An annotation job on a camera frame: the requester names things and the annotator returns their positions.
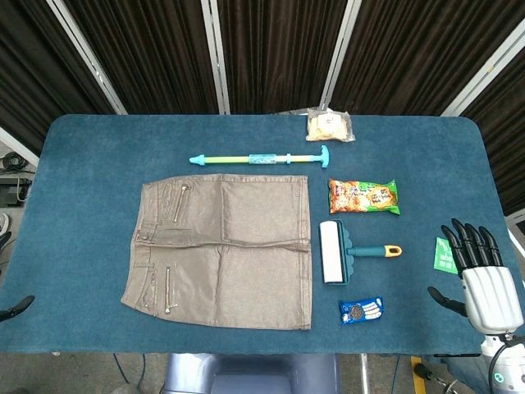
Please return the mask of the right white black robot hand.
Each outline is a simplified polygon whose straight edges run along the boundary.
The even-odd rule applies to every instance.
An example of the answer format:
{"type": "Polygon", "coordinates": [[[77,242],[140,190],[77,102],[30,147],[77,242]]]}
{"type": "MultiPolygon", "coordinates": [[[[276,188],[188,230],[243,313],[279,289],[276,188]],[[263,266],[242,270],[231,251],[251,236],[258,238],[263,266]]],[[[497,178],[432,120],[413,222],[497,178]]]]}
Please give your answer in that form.
{"type": "Polygon", "coordinates": [[[469,320],[486,336],[516,332],[525,323],[510,270],[504,266],[495,237],[485,227],[451,220],[441,230],[449,242],[464,301],[444,296],[434,286],[427,291],[440,306],[469,320]]]}

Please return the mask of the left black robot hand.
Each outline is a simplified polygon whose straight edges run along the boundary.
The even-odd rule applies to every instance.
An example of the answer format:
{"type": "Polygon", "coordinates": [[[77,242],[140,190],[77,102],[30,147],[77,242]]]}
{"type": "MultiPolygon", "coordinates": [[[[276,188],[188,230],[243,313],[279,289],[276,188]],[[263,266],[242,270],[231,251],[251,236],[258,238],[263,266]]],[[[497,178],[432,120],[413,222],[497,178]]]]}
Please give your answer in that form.
{"type": "Polygon", "coordinates": [[[28,295],[23,300],[21,300],[17,305],[0,310],[0,323],[8,319],[16,317],[18,314],[23,313],[29,306],[34,302],[35,296],[28,295]]]}

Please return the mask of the teal lint roller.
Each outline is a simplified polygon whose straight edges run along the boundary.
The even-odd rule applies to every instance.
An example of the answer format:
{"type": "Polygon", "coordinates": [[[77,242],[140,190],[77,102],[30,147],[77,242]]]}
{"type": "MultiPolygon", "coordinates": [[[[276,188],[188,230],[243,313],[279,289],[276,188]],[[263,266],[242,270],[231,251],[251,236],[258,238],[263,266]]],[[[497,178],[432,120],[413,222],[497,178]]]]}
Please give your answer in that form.
{"type": "Polygon", "coordinates": [[[356,258],[396,258],[403,253],[398,245],[355,246],[341,220],[321,222],[319,235],[322,277],[328,285],[347,285],[356,258]]]}

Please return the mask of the brown zippered skirt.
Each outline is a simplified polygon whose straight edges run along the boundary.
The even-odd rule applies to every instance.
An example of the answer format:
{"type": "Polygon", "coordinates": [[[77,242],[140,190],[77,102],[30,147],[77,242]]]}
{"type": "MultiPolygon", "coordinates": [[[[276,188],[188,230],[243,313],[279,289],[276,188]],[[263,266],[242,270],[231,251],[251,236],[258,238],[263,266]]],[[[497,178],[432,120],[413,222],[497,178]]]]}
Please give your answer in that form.
{"type": "Polygon", "coordinates": [[[308,330],[306,176],[204,174],[142,187],[121,302],[178,323],[308,330]]]}

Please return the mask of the green tea sachet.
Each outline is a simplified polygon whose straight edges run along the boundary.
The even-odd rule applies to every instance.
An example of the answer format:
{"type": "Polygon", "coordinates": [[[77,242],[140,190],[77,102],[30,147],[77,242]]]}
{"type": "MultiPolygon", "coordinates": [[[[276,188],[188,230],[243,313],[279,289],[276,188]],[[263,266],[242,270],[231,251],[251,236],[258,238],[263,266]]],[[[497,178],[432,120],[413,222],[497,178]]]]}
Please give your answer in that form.
{"type": "Polygon", "coordinates": [[[458,270],[454,263],[452,249],[450,248],[449,242],[444,238],[436,238],[433,268],[435,270],[442,271],[445,273],[458,273],[458,270]]]}

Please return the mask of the black box on floor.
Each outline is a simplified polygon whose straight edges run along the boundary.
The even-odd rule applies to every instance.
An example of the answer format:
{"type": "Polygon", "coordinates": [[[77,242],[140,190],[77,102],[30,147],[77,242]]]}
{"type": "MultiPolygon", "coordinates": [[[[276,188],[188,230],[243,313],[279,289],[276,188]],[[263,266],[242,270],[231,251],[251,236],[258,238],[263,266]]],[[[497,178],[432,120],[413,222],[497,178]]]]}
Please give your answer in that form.
{"type": "Polygon", "coordinates": [[[25,202],[32,180],[0,177],[0,208],[20,207],[25,202]]]}

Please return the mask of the blue table cloth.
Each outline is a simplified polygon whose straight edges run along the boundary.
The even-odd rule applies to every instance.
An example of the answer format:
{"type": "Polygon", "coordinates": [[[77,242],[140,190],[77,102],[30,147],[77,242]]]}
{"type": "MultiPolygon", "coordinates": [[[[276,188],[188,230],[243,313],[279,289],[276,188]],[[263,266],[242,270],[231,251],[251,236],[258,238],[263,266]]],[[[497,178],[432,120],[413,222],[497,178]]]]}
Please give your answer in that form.
{"type": "Polygon", "coordinates": [[[35,296],[0,323],[0,353],[53,351],[226,354],[468,354],[482,336],[440,307],[437,287],[462,300],[455,275],[433,268],[436,238],[452,218],[484,226],[504,265],[521,278],[477,125],[464,117],[355,116],[356,139],[328,143],[315,163],[207,166],[189,158],[249,153],[316,154],[307,119],[283,115],[65,115],[50,127],[0,286],[0,309],[35,296]],[[397,259],[358,259],[346,286],[322,281],[312,241],[313,317],[307,331],[210,328],[168,322],[121,303],[143,184],[206,173],[308,177],[311,222],[329,218],[327,182],[395,180],[400,215],[343,213],[358,245],[398,244],[397,259]],[[341,301],[380,296],[380,319],[342,325],[341,301]]]}

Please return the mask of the blue cookie packet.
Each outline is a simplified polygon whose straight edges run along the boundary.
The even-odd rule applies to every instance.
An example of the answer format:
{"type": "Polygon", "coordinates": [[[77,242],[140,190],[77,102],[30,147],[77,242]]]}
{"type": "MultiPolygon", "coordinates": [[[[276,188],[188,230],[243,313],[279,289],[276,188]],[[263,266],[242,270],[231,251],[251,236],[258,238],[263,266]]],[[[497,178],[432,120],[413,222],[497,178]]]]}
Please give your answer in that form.
{"type": "Polygon", "coordinates": [[[378,320],[384,313],[384,302],[380,296],[363,300],[341,301],[339,306],[342,325],[378,320]]]}

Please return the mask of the orange green snack bag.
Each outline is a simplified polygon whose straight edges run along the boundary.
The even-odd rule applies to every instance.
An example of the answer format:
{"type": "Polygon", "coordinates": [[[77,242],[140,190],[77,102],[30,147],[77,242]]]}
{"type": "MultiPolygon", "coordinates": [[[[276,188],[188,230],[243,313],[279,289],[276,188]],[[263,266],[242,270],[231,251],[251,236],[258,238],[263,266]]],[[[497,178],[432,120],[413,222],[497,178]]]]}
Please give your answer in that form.
{"type": "Polygon", "coordinates": [[[400,215],[399,193],[395,180],[385,184],[369,181],[328,181],[329,212],[390,212],[400,215]]]}

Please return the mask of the clear bag of crackers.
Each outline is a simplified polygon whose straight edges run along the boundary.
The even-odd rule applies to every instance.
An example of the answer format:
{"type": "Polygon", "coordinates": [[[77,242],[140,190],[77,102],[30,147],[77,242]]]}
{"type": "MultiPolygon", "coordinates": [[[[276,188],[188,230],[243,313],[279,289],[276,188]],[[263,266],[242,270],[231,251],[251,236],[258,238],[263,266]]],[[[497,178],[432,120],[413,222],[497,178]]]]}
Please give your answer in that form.
{"type": "Polygon", "coordinates": [[[350,115],[347,112],[308,109],[307,141],[355,141],[350,115]]]}

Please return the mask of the grey-blue robot torso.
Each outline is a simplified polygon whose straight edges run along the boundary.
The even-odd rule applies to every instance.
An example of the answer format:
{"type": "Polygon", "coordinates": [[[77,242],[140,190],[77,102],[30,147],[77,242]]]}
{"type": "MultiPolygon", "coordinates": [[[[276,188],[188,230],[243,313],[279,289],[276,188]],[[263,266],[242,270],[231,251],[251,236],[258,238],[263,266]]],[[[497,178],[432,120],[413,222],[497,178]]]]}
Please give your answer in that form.
{"type": "Polygon", "coordinates": [[[168,357],[161,394],[340,394],[335,354],[168,357]]]}

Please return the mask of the cyan yellow toy water pump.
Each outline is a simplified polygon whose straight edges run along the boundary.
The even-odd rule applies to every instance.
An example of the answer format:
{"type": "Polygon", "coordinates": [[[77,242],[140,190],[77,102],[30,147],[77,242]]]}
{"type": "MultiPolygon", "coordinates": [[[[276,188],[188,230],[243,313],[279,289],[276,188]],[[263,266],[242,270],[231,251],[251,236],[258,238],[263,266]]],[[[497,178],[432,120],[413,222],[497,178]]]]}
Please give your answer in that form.
{"type": "Polygon", "coordinates": [[[200,154],[189,158],[189,162],[194,165],[206,166],[211,164],[237,164],[246,163],[249,165],[274,165],[291,163],[320,163],[322,168],[327,168],[330,162],[329,149],[323,145],[319,155],[293,155],[273,154],[273,153],[253,153],[247,156],[205,156],[200,154]]]}

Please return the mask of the white partition frame post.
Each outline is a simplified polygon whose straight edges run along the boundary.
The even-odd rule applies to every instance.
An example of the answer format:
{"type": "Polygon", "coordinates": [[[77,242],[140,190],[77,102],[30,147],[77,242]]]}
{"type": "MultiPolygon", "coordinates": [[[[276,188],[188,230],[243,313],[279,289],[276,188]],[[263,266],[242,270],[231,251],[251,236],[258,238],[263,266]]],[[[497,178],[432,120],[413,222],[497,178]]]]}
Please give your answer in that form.
{"type": "Polygon", "coordinates": [[[345,59],[349,42],[354,31],[358,14],[363,0],[347,0],[345,12],[340,24],[336,45],[331,57],[331,63],[326,75],[326,81],[319,103],[321,110],[327,110],[331,102],[336,83],[338,81],[342,63],[345,59]]]}
{"type": "Polygon", "coordinates": [[[218,112],[221,115],[230,115],[231,106],[217,0],[200,0],[200,3],[217,97],[218,112]]]}
{"type": "Polygon", "coordinates": [[[445,108],[442,117],[458,117],[525,48],[525,18],[488,57],[469,82],[445,108]]]}
{"type": "Polygon", "coordinates": [[[101,89],[106,100],[117,115],[127,115],[128,112],[118,93],[104,70],[102,63],[98,60],[88,40],[85,38],[73,15],[63,0],[46,0],[48,7],[57,18],[58,23],[65,31],[67,37],[73,44],[80,58],[88,67],[91,75],[101,89]]]}
{"type": "Polygon", "coordinates": [[[32,166],[39,165],[39,157],[22,144],[17,138],[0,126],[0,142],[26,159],[32,166]]]}

